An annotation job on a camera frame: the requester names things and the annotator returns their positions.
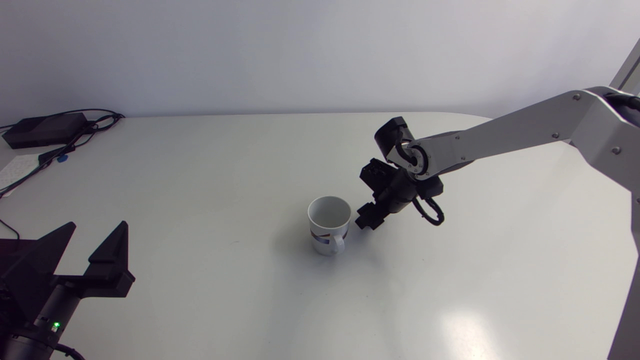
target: black cylinder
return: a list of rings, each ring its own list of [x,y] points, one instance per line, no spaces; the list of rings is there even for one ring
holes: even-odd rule
[[[391,183],[380,193],[376,204],[391,214],[400,212],[417,195],[415,182],[405,169],[399,169]]]
[[[72,290],[57,285],[33,325],[0,334],[0,360],[49,360],[78,303]]]

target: mug handle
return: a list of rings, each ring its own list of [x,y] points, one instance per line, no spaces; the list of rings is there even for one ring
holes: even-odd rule
[[[343,251],[344,251],[344,238],[342,238],[342,235],[333,235],[331,252],[334,254],[340,254]]]

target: paper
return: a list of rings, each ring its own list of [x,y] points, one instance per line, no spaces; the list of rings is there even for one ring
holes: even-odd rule
[[[18,155],[13,158],[7,166],[0,170],[0,191],[34,171],[40,165],[38,162],[39,155]],[[11,195],[12,192],[13,190],[4,194],[4,197]]]

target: white mug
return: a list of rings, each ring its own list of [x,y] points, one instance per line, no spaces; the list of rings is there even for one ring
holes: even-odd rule
[[[333,256],[344,251],[344,238],[349,231],[351,207],[335,196],[313,200],[307,209],[311,242],[320,255]]]

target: mug stripe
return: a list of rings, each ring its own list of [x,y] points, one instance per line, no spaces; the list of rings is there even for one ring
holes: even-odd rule
[[[316,234],[314,234],[313,231],[311,231],[311,236],[313,236],[317,241],[320,241],[323,244],[329,245],[329,239],[324,239],[321,236],[331,236],[331,234],[316,235]]]

